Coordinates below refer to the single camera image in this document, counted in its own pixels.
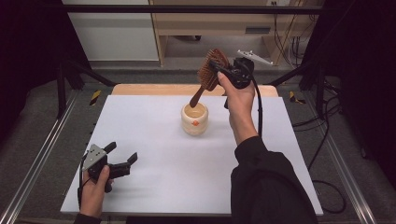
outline black curtain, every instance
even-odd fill
[[[44,3],[62,1],[0,0],[0,142],[23,110],[28,91],[56,79],[62,61],[91,69],[67,13],[43,9]]]
[[[344,13],[319,18],[304,60],[320,57],[324,75],[340,77],[340,100],[363,156],[377,160],[396,188],[396,1],[327,0],[326,5],[343,2],[354,4],[334,29]],[[303,80],[314,83],[317,69]]]

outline white cabinet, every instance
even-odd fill
[[[147,0],[63,0],[80,5],[148,5]],[[151,15],[69,13],[90,62],[158,61]]]

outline table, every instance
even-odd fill
[[[184,133],[180,110],[198,85],[120,84],[106,99],[89,143],[118,147],[108,162],[120,163],[134,152],[131,174],[118,178],[105,197],[104,213],[127,216],[229,216],[231,171],[236,145],[224,109],[222,87],[205,92],[200,102],[209,110],[209,127],[199,136]],[[261,86],[263,140],[293,164],[318,215],[323,212],[290,125],[283,99],[274,87]],[[257,106],[253,106],[257,118]],[[78,212],[78,171],[61,208]]]

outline hand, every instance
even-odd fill
[[[250,82],[246,88],[238,90],[221,72],[218,72],[218,78],[228,97],[230,125],[233,129],[235,142],[239,145],[246,139],[258,135],[251,117],[251,108],[253,107],[255,95],[254,86]]]
[[[104,166],[99,178],[94,183],[94,180],[90,179],[88,171],[84,172],[83,183],[88,182],[84,185],[82,189],[81,196],[81,207],[79,212],[82,215],[88,217],[100,217],[102,215],[102,204],[105,198],[105,185],[110,175],[110,168]]]

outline gray floor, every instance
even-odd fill
[[[230,37],[225,40],[223,37],[203,36],[202,40],[197,42],[189,36],[176,36],[169,40],[164,67],[160,67],[158,64],[140,63],[139,66],[135,64],[133,69],[129,67],[120,70],[116,67],[108,67],[108,64],[103,66],[98,63],[98,68],[102,68],[102,70],[97,71],[111,80],[123,83],[198,83],[195,71],[201,65],[203,56],[208,49],[223,49],[230,58],[236,57],[233,52],[238,49],[253,50],[256,54],[267,58],[268,53],[262,50],[261,45],[261,39],[256,37]],[[266,83],[285,74],[291,68],[286,64],[281,64],[279,67],[256,66],[256,69],[258,82]],[[84,76],[84,79],[87,84],[83,91],[78,91],[76,105],[21,208],[19,221],[17,221],[19,223],[27,223],[22,221],[22,218],[30,217],[49,218],[51,219],[49,223],[54,223],[53,219],[73,219],[73,216],[59,212],[64,200],[64,192],[68,189],[76,172],[80,156],[85,150],[86,143],[90,140],[90,132],[93,131],[94,123],[99,118],[106,96],[111,93],[111,88],[88,77]],[[339,84],[336,78],[328,77],[328,79],[334,85]],[[308,104],[290,101],[290,91],[294,91],[297,99],[300,100],[310,94],[299,91],[296,85],[298,80],[299,77],[295,77],[277,87],[279,95],[284,98],[291,123],[314,117]],[[98,102],[96,105],[89,105],[92,94],[96,90],[102,91]],[[331,96],[331,93],[326,92],[327,99]],[[55,122],[56,114],[55,82],[50,82],[30,92],[27,104],[21,112],[12,134],[0,146],[0,179],[3,183],[0,188],[1,211],[7,208],[31,164],[35,161],[35,156]],[[376,222],[396,223],[396,192],[394,188],[384,177],[375,161],[361,157],[360,145],[342,114],[336,113],[331,117],[330,127],[332,138],[355,177]],[[306,132],[296,132],[296,137],[305,162],[308,164],[322,139],[320,130],[316,128]],[[313,179],[325,180],[334,184],[346,197],[346,210],[337,215],[325,213],[323,217],[318,218],[320,223],[361,223],[329,155],[327,145],[318,154],[310,174]],[[341,206],[341,199],[333,189],[320,184],[315,186],[318,189],[322,206],[330,209],[337,209]],[[125,217],[113,217],[113,219],[124,220]]]

